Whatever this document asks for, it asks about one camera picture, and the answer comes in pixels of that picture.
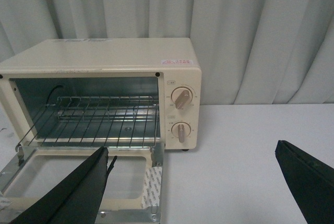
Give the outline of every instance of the cream toaster oven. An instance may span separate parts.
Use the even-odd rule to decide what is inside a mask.
[[[164,150],[196,147],[200,85],[188,38],[46,40],[0,63],[18,138],[0,173],[11,202],[0,223],[101,146],[118,160],[96,223],[159,223]]]

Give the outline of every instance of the oven door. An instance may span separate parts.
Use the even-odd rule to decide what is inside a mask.
[[[9,223],[100,146],[117,155],[96,223],[159,223],[164,142],[152,97],[59,97],[40,107],[0,173]]]

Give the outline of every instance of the curtain fold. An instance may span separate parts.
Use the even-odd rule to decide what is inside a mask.
[[[334,0],[0,0],[0,61],[52,38],[189,37],[202,104],[333,103]]]
[[[324,103],[334,94],[334,18],[300,89],[289,103]]]

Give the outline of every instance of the wire rack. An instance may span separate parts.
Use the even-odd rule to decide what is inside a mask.
[[[35,111],[19,144],[151,147],[160,138],[153,97],[59,97]]]

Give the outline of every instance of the temperature knob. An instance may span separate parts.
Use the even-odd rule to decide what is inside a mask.
[[[184,122],[178,122],[173,125],[172,133],[178,138],[180,143],[185,141],[185,138],[190,134],[190,126]]]
[[[188,105],[193,99],[192,92],[185,87],[178,87],[172,93],[172,100],[177,109],[182,109]]]

